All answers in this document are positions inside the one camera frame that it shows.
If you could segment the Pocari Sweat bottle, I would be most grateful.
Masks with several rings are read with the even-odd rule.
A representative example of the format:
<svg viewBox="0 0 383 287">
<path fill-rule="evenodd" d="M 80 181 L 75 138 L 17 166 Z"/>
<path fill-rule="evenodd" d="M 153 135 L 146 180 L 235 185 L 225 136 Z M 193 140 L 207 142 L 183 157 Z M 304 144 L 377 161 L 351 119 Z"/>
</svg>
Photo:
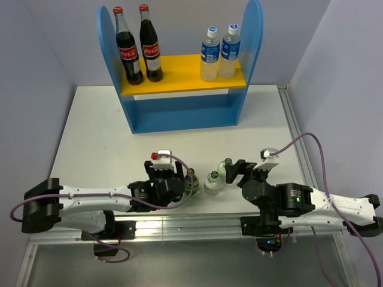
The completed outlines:
<svg viewBox="0 0 383 287">
<path fill-rule="evenodd" d="M 215 26 L 210 26 L 201 46 L 200 77 L 203 81 L 211 82 L 216 79 L 219 56 L 218 29 Z"/>
<path fill-rule="evenodd" d="M 236 61 L 239 56 L 241 38 L 238 34 L 239 26 L 230 24 L 227 33 L 221 43 L 221 60 L 218 74 L 222 78 L 233 78 L 236 69 Z"/>
</svg>

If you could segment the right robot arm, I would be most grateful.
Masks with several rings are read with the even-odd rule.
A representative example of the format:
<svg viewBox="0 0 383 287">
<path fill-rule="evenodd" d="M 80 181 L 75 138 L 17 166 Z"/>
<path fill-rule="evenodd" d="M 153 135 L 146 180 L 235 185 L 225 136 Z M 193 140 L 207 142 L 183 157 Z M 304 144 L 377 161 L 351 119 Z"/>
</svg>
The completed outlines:
<svg viewBox="0 0 383 287">
<path fill-rule="evenodd" d="M 260 164 L 230 158 L 225 159 L 226 183 L 238 175 L 237 186 L 243 198 L 259 209 L 256 216 L 240 218 L 242 234 L 266 237 L 287 234 L 296 227 L 343 229 L 350 235 L 375 237 L 382 234 L 382 218 L 375 213 L 380 201 L 376 194 L 361 198 L 326 195 L 313 187 L 296 183 L 271 185 L 267 183 L 273 163 Z"/>
</svg>

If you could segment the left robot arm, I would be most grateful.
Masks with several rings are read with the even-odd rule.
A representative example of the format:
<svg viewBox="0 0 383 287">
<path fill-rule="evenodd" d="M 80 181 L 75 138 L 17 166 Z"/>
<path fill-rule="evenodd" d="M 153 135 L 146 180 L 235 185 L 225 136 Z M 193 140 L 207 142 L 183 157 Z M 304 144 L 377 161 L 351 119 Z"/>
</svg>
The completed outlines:
<svg viewBox="0 0 383 287">
<path fill-rule="evenodd" d="M 181 205 L 185 166 L 170 158 L 144 163 L 147 181 L 116 188 L 75 188 L 48 178 L 24 194 L 22 233 L 35 234 L 54 227 L 115 235 L 115 212 L 152 212 Z"/>
</svg>

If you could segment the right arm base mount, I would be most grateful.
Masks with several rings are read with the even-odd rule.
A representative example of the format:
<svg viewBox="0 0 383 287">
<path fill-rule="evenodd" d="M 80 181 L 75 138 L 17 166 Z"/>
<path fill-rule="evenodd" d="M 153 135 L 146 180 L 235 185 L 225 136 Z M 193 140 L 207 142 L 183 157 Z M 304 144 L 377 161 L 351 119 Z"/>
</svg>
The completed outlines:
<svg viewBox="0 0 383 287">
<path fill-rule="evenodd" d="M 243 236 L 256 239 L 256 248 L 262 256 L 273 258 L 287 247 L 293 228 L 282 228 L 278 217 L 268 219 L 263 215 L 240 217 Z"/>
</svg>

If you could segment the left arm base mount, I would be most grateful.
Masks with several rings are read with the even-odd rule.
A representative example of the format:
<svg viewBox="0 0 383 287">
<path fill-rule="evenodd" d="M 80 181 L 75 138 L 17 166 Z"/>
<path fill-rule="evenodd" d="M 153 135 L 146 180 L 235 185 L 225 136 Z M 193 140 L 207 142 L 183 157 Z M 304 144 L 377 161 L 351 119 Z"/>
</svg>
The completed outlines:
<svg viewBox="0 0 383 287">
<path fill-rule="evenodd" d="M 112 231 L 104 230 L 98 234 L 82 231 L 80 239 L 93 242 L 97 260 L 109 264 L 122 263 L 130 258 L 130 252 L 122 247 L 121 242 L 134 239 L 135 231 L 135 221 L 117 221 Z"/>
</svg>

